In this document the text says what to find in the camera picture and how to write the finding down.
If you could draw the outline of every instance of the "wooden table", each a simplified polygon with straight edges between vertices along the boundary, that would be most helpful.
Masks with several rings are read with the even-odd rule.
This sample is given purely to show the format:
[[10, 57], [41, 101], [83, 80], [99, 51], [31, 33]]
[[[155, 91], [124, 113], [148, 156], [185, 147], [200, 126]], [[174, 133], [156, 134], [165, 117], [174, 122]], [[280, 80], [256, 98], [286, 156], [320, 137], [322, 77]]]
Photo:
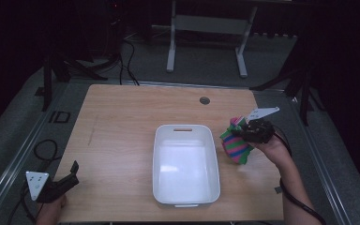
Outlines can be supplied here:
[[[201, 97], [210, 103], [203, 105]], [[279, 173], [259, 150], [247, 165], [234, 164], [219, 135], [229, 120], [248, 115], [256, 102], [248, 90], [92, 85], [55, 179], [74, 160], [80, 184], [67, 193], [61, 222], [238, 221], [283, 219]], [[217, 149], [221, 194], [198, 208], [168, 208], [153, 196], [152, 163], [157, 128], [165, 124], [208, 126]]]

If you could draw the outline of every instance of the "gray floor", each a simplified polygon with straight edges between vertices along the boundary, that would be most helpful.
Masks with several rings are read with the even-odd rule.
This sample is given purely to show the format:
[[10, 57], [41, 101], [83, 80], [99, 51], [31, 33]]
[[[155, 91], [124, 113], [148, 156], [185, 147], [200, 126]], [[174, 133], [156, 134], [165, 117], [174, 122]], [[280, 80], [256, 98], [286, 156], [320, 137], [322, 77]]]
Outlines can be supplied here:
[[[251, 37], [244, 53], [249, 76], [243, 79], [238, 75], [233, 37], [220, 43], [179, 38], [173, 73], [165, 71], [169, 50], [167, 32], [158, 30], [150, 44], [140, 41], [137, 35], [128, 40], [136, 47], [131, 70], [143, 85], [158, 83], [234, 88], [248, 88], [274, 78], [295, 42], [295, 39], [286, 37]], [[130, 54], [130, 46], [124, 45], [125, 61]], [[119, 67], [101, 71], [100, 74], [109, 77], [109, 80], [98, 83], [118, 84]], [[124, 74], [124, 79], [128, 80], [128, 75]], [[87, 88], [92, 83], [97, 82], [82, 75], [74, 75], [70, 83], [55, 82], [55, 101], [47, 112], [41, 112], [42, 98], [34, 96], [37, 88], [42, 86], [42, 73], [39, 71], [24, 84], [22, 91], [7, 107], [0, 118], [0, 181], [7, 182], [4, 187], [0, 185], [0, 224], [7, 222], [19, 199], [24, 172], [35, 170], [40, 164], [30, 151], [37, 142], [53, 139], [58, 143], [58, 155], [64, 152]], [[298, 103], [279, 91], [285, 85], [286, 82], [283, 82], [270, 90], [255, 92], [259, 107], [279, 106], [281, 109], [267, 119], [287, 134], [307, 192], [327, 224], [360, 224], [360, 176], [330, 117], [311, 102], [312, 111], [307, 115], [309, 127], [304, 127], [297, 116]], [[71, 113], [69, 122], [49, 123], [53, 111]], [[44, 144], [42, 147], [48, 156], [51, 150], [51, 145]], [[20, 156], [23, 156], [23, 163], [14, 171], [7, 170], [13, 168], [9, 167], [12, 160]], [[58, 162], [51, 166], [50, 174], [55, 173], [57, 166]], [[2, 174], [10, 174], [9, 179], [3, 179]], [[281, 221], [270, 222], [283, 224]], [[28, 223], [20, 208], [12, 224]]]

